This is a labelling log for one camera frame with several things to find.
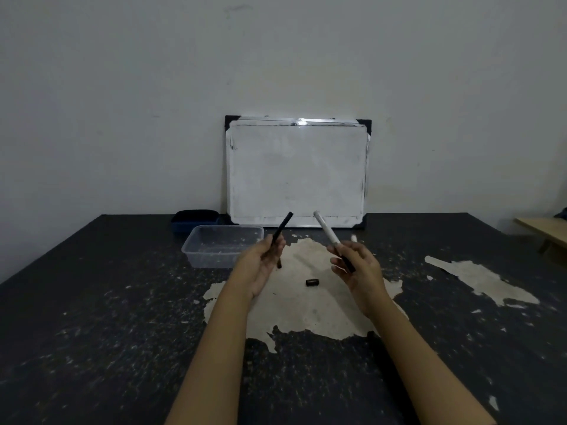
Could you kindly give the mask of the person's right hand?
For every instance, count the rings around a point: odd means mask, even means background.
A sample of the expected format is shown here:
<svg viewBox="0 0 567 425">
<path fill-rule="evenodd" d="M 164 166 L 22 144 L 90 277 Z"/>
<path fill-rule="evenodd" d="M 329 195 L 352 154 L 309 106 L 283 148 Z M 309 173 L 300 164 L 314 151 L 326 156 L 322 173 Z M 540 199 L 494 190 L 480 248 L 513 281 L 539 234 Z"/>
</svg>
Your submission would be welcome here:
<svg viewBox="0 0 567 425">
<path fill-rule="evenodd" d="M 350 274 L 339 254 L 331 257 L 331 270 L 348 286 L 359 310 L 370 320 L 378 315 L 378 308 L 391 301 L 380 264 L 376 257 L 362 243 L 357 242 L 357 250 L 347 250 L 342 255 L 347 257 L 356 271 Z"/>
</svg>

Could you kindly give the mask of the person's left hand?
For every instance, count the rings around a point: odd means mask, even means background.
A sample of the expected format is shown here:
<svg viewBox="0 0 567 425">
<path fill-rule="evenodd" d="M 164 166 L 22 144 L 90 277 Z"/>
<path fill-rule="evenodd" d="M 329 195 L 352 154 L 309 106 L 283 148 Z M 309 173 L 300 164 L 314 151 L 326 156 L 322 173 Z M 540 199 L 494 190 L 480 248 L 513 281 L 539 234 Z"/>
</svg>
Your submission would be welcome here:
<svg viewBox="0 0 567 425">
<path fill-rule="evenodd" d="M 240 255 L 229 278 L 229 283 L 242 290 L 249 300 L 260 294 L 275 269 L 275 267 L 272 268 L 270 257 L 261 256 L 263 240 L 258 241 Z M 282 235 L 277 255 L 282 255 L 285 245 L 286 240 Z"/>
</svg>

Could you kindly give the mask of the white marker barrel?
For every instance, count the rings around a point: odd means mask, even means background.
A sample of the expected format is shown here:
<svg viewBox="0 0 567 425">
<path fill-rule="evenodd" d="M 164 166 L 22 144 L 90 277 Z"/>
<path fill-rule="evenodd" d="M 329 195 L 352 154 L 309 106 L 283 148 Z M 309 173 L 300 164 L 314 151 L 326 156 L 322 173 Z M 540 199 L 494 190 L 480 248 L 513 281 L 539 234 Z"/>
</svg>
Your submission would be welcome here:
<svg viewBox="0 0 567 425">
<path fill-rule="evenodd" d="M 328 237 L 329 241 L 331 242 L 331 244 L 333 245 L 335 251 L 337 250 L 337 245 L 341 244 L 341 241 L 338 239 L 337 235 L 335 234 L 335 232 L 333 231 L 332 228 L 330 228 L 330 226 L 327 224 L 327 222 L 325 221 L 325 219 L 323 218 L 322 214 L 320 213 L 320 211 L 314 211 L 313 213 L 314 218 L 316 219 L 316 221 L 319 223 L 319 225 L 321 226 L 322 230 L 324 231 L 324 233 L 326 234 L 326 236 Z M 352 263 L 350 262 L 350 260 L 343 256 L 342 254 L 338 255 L 345 267 L 346 267 L 346 271 L 350 274 L 355 273 L 356 269 L 355 267 L 352 265 Z"/>
</svg>

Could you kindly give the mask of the black marker refill stick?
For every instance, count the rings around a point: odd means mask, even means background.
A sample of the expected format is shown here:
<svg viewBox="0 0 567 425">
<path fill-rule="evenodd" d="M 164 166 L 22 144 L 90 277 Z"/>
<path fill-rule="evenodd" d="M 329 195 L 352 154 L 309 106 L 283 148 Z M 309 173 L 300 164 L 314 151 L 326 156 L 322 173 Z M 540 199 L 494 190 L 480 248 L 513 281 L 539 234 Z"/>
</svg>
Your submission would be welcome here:
<svg viewBox="0 0 567 425">
<path fill-rule="evenodd" d="M 278 247 L 279 247 L 279 240 L 280 240 L 280 237 L 282 236 L 283 229 L 286 228 L 287 224 L 289 223 L 289 221 L 291 220 L 293 215 L 294 215 L 293 212 L 291 212 L 291 211 L 288 212 L 287 215 L 284 217 L 283 221 L 280 223 L 279 227 L 276 229 L 275 233 L 273 234 L 272 243 L 271 243 L 270 248 L 268 249 L 268 256 L 271 259 L 270 263 L 272 265 L 272 268 L 274 268 L 274 267 L 276 269 L 282 268 L 281 254 L 277 255 Z"/>
</svg>

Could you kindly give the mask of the person's right forearm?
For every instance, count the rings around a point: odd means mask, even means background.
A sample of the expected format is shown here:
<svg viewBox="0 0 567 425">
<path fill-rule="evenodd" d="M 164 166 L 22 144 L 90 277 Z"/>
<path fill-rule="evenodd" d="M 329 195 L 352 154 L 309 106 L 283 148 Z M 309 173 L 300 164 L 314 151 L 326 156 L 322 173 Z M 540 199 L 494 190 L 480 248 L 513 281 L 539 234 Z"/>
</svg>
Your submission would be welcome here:
<svg viewBox="0 0 567 425">
<path fill-rule="evenodd" d="M 421 425 L 497 425 L 388 295 L 371 296 L 367 316 L 378 330 Z"/>
</svg>

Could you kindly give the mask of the person's left forearm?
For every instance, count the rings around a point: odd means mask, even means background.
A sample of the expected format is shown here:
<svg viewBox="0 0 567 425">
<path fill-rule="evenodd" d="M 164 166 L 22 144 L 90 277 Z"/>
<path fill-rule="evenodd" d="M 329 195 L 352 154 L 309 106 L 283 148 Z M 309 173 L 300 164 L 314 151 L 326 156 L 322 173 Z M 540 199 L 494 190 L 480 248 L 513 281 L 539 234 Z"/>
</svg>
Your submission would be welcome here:
<svg viewBox="0 0 567 425">
<path fill-rule="evenodd" d="M 164 425 L 237 425 L 250 283 L 229 279 Z"/>
</svg>

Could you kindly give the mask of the clear plastic container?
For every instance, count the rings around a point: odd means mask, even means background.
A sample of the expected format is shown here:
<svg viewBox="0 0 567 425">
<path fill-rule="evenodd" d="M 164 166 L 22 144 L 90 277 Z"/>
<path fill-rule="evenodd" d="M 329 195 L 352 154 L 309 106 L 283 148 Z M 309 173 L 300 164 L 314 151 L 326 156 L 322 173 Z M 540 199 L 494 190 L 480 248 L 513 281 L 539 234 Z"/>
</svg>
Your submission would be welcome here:
<svg viewBox="0 0 567 425">
<path fill-rule="evenodd" d="M 264 238 L 264 229 L 243 225 L 200 225 L 181 247 L 196 269 L 231 269 L 240 254 Z"/>
</svg>

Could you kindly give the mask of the white whiteboard with black corners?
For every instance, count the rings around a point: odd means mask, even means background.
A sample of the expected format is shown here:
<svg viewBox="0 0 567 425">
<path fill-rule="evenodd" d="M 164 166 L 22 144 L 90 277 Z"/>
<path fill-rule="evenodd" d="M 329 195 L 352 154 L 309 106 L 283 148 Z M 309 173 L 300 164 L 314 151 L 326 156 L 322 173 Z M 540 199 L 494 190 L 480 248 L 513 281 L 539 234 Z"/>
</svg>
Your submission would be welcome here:
<svg viewBox="0 0 567 425">
<path fill-rule="evenodd" d="M 372 120 L 227 115 L 227 214 L 234 224 L 365 224 Z"/>
</svg>

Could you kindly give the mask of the dark blue whiteboard eraser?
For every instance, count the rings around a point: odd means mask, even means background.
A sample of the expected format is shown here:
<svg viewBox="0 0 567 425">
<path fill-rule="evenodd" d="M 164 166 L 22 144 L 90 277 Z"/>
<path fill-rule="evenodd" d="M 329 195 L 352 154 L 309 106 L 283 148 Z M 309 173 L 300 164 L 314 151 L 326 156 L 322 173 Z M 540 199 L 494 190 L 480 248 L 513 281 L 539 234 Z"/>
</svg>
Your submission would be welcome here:
<svg viewBox="0 0 567 425">
<path fill-rule="evenodd" d="M 189 235 L 194 228 L 202 225 L 217 225 L 220 214 L 209 209 L 179 211 L 172 217 L 170 228 L 175 235 Z"/>
</svg>

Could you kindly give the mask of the wooden bench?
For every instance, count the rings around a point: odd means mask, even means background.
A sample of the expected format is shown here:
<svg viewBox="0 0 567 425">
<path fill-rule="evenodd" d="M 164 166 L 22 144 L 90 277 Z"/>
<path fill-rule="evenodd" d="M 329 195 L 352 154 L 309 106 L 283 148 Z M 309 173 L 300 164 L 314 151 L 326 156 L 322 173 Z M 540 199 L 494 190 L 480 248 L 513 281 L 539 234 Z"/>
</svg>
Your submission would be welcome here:
<svg viewBox="0 0 567 425">
<path fill-rule="evenodd" d="M 516 217 L 514 222 L 543 238 L 538 253 L 545 254 L 553 248 L 567 251 L 567 220 L 555 217 Z"/>
</svg>

